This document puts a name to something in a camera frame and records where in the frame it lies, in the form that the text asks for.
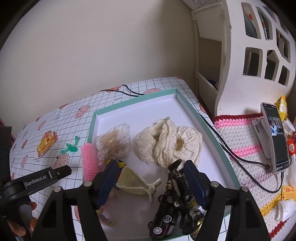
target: table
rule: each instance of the table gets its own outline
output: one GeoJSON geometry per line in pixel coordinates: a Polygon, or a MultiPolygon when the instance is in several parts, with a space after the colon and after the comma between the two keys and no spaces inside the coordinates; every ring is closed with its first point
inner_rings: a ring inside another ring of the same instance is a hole
{"type": "MultiPolygon", "coordinates": [[[[176,88],[193,105],[196,111],[213,125],[194,93],[182,79],[177,77],[157,78],[132,83],[128,87],[135,92],[144,94],[176,88]]],[[[113,89],[130,93],[125,86],[118,86],[113,89]]],[[[66,160],[72,169],[72,174],[30,196],[31,200],[38,204],[37,208],[33,211],[34,217],[39,217],[44,204],[55,187],[61,186],[64,189],[71,189],[79,187],[83,183],[81,146],[86,142],[93,113],[98,109],[132,98],[136,97],[113,91],[98,92],[73,103],[62,105],[47,115],[41,116],[36,121],[24,126],[10,151],[9,160],[12,179],[47,167],[53,167],[61,156],[60,152],[67,149],[66,143],[74,144],[75,136],[79,137],[77,144],[78,151],[67,152],[68,157],[66,160]],[[44,156],[38,157],[37,146],[40,144],[44,134],[48,131],[56,132],[57,141],[44,156]]],[[[81,225],[75,215],[74,207],[72,208],[72,215],[77,240],[84,240],[81,225]]],[[[219,236],[221,240],[224,240],[226,237],[228,222],[229,216],[224,218],[222,223],[219,236]]],[[[178,238],[178,241],[188,241],[188,239],[188,236],[183,236],[178,238]]]]}

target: phone screen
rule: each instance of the phone screen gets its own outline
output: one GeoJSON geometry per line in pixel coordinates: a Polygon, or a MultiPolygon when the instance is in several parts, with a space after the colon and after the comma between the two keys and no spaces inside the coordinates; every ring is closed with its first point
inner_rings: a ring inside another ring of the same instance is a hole
{"type": "Polygon", "coordinates": [[[288,148],[285,132],[281,122],[277,107],[271,104],[263,103],[269,129],[274,143],[274,154],[276,159],[276,172],[289,167],[288,148]]]}

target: human hand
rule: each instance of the human hand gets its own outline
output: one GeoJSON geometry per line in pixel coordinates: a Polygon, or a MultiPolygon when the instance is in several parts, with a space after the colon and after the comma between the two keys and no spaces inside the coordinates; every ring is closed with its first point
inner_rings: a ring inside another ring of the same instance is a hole
{"type": "MultiPolygon", "coordinates": [[[[28,204],[31,206],[32,211],[37,208],[36,202],[29,202],[28,204]]],[[[37,218],[33,217],[30,222],[30,228],[32,231],[34,230],[36,223],[37,223],[37,218]]],[[[11,231],[15,235],[17,235],[17,236],[25,236],[26,235],[26,229],[24,227],[20,226],[19,224],[12,222],[10,220],[7,220],[7,224],[11,228],[11,231]]]]}

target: candy wrapper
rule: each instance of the candy wrapper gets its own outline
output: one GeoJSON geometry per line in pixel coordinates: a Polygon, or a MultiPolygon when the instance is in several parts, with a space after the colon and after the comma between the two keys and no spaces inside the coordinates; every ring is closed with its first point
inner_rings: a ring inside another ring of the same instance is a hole
{"type": "Polygon", "coordinates": [[[50,147],[53,146],[53,144],[56,142],[56,132],[48,131],[45,133],[45,135],[42,137],[41,142],[39,146],[37,147],[37,153],[38,157],[43,156],[50,147]]]}
{"type": "Polygon", "coordinates": [[[294,201],[296,201],[296,189],[290,186],[282,186],[281,199],[282,200],[294,199],[294,201]]]}
{"type": "Polygon", "coordinates": [[[288,116],[288,107],[286,97],[284,95],[276,102],[276,106],[278,108],[281,121],[284,121],[288,116]]]}

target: black cable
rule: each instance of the black cable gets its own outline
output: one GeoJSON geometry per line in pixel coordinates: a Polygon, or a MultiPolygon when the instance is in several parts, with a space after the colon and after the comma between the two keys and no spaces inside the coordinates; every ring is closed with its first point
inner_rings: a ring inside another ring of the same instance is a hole
{"type": "Polygon", "coordinates": [[[141,93],[138,93],[138,92],[135,92],[135,91],[132,91],[127,85],[121,85],[121,86],[125,86],[130,92],[134,93],[134,94],[137,94],[137,95],[131,95],[131,94],[128,94],[126,92],[123,92],[123,91],[119,91],[119,90],[111,90],[111,89],[108,89],[108,90],[101,90],[101,91],[114,91],[114,92],[119,92],[119,93],[123,93],[125,95],[128,95],[128,96],[132,96],[132,97],[139,97],[141,95],[145,95],[145,94],[141,94],[141,93]]]}
{"type": "Polygon", "coordinates": [[[101,90],[99,92],[102,92],[102,91],[114,91],[114,92],[120,92],[120,93],[123,93],[125,95],[128,95],[128,96],[132,96],[132,97],[139,97],[139,95],[131,95],[131,94],[128,94],[128,93],[125,93],[123,91],[119,91],[119,90],[101,90]]]}
{"type": "Polygon", "coordinates": [[[252,179],[252,181],[254,183],[256,183],[261,189],[263,189],[265,192],[269,192],[269,193],[277,193],[282,185],[283,185],[283,179],[284,179],[284,172],[281,172],[281,185],[279,186],[279,188],[276,191],[270,191],[268,189],[266,189],[265,187],[263,187],[245,168],[244,166],[227,150],[227,148],[225,146],[223,146],[220,143],[221,147],[223,148],[224,151],[226,151],[233,159],[234,161],[240,166],[241,169],[243,169],[243,171],[252,179]]]}
{"type": "Polygon", "coordinates": [[[125,86],[130,92],[132,92],[132,93],[134,93],[134,94],[137,94],[137,95],[145,95],[145,94],[141,94],[141,93],[138,93],[138,92],[132,91],[127,85],[121,85],[121,86],[125,86]]]}
{"type": "Polygon", "coordinates": [[[222,143],[224,144],[224,146],[231,152],[231,154],[233,155],[233,156],[235,156],[235,158],[236,159],[239,159],[239,160],[241,160],[241,161],[243,161],[243,162],[247,162],[247,163],[252,163],[252,164],[257,164],[257,165],[261,165],[261,166],[263,166],[266,170],[270,170],[270,165],[268,165],[268,164],[264,164],[264,163],[261,163],[261,162],[257,162],[257,161],[250,161],[250,160],[246,160],[246,159],[243,159],[243,158],[241,158],[241,157],[239,157],[238,155],[236,155],[231,149],[230,149],[230,147],[226,144],[226,142],[223,140],[223,138],[219,135],[219,133],[206,121],[206,119],[202,116],[202,115],[200,115],[202,118],[203,118],[203,120],[206,122],[206,124],[211,128],[211,130],[218,136],[218,138],[222,141],[222,143]]]}
{"type": "Polygon", "coordinates": [[[237,160],[241,160],[241,161],[244,161],[244,162],[247,162],[247,163],[253,163],[253,164],[258,164],[258,165],[262,165],[264,166],[267,170],[270,170],[270,165],[267,165],[267,164],[263,164],[261,162],[256,162],[256,161],[249,161],[249,160],[246,160],[246,159],[243,159],[239,156],[237,156],[231,149],[230,147],[226,144],[226,142],[223,140],[223,138],[219,135],[219,133],[211,126],[210,123],[207,122],[207,120],[200,114],[200,116],[202,117],[202,119],[204,120],[204,122],[208,125],[208,127],[210,127],[210,129],[212,131],[214,131],[214,133],[218,136],[218,138],[223,142],[223,144],[225,145],[222,145],[222,143],[220,143],[221,147],[223,148],[224,151],[226,151],[232,158],[233,160],[240,166],[241,169],[243,169],[243,171],[252,179],[252,181],[254,183],[256,183],[261,189],[263,189],[264,191],[266,192],[269,192],[269,193],[277,193],[282,185],[283,185],[283,179],[284,179],[284,172],[281,173],[281,185],[280,187],[276,190],[276,191],[271,191],[271,190],[268,190],[266,189],[265,187],[263,187],[245,168],[244,166],[237,160]]]}

